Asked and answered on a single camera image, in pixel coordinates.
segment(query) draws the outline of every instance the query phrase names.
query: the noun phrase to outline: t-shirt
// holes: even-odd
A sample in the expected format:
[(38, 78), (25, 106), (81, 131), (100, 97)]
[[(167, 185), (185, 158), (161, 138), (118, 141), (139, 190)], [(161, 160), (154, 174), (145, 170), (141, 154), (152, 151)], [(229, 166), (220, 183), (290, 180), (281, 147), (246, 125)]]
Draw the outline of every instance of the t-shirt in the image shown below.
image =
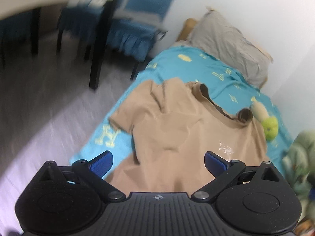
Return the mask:
[(204, 155), (259, 166), (266, 157), (263, 127), (251, 110), (227, 114), (200, 82), (179, 78), (137, 86), (109, 118), (111, 126), (133, 135), (135, 152), (107, 181), (130, 192), (188, 192), (214, 179)]

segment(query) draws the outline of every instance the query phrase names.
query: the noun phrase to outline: green plush toy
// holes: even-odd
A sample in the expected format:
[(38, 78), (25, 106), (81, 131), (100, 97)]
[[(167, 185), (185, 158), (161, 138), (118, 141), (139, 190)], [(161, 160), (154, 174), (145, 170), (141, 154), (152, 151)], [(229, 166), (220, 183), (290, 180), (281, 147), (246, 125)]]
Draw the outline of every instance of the green plush toy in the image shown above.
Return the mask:
[(253, 101), (250, 108), (254, 117), (259, 120), (263, 126), (266, 139), (268, 141), (274, 140), (279, 130), (278, 119), (275, 116), (270, 117), (266, 107), (258, 101)]

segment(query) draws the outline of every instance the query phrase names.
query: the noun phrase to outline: pillow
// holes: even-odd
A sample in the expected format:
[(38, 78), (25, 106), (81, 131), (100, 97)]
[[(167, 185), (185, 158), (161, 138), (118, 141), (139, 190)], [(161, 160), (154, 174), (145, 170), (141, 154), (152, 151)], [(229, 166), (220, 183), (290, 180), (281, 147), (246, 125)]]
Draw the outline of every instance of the pillow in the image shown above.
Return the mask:
[(264, 54), (217, 11), (209, 10), (187, 40), (193, 47), (239, 70), (245, 80), (259, 88), (266, 81), (272, 58)]

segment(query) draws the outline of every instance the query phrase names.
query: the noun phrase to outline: wall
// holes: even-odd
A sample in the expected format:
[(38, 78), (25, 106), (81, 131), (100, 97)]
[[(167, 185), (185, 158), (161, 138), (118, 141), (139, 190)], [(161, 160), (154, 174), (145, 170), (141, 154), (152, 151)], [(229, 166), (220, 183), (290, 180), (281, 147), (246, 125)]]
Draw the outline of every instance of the wall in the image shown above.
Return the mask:
[(315, 128), (315, 43), (301, 64), (271, 98), (292, 137)]
[(184, 21), (200, 19), (206, 6), (220, 11), (248, 40), (273, 57), (263, 88), (270, 96), (300, 64), (315, 40), (315, 0), (173, 0), (164, 19), (169, 32), (151, 55), (172, 45)]

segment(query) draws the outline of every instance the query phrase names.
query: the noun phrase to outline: turquoise blanket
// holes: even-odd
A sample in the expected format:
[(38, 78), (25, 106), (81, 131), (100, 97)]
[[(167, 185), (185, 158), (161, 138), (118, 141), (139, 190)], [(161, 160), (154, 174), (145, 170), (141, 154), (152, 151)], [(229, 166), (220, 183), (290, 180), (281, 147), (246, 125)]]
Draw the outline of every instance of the turquoise blanket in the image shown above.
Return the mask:
[(275, 140), (268, 142), (267, 155), (283, 174), (282, 153), (289, 148), (292, 139), (283, 124), (278, 108), (272, 104), (269, 97), (249, 85), (238, 70), (227, 66), (198, 48), (183, 46), (161, 52), (144, 71), (138, 74), (137, 79), (97, 127), (89, 142), (70, 159), (70, 163), (79, 159), (91, 160), (102, 152), (110, 150), (114, 163), (111, 170), (104, 176), (106, 177), (134, 149), (132, 136), (120, 130), (114, 131), (108, 123), (108, 117), (141, 82), (153, 80), (160, 84), (164, 80), (174, 77), (179, 77), (183, 82), (203, 82), (209, 89), (211, 99), (231, 114), (236, 114), (240, 109), (249, 107), (254, 99), (262, 102), (269, 115), (276, 116), (279, 120), (279, 133)]

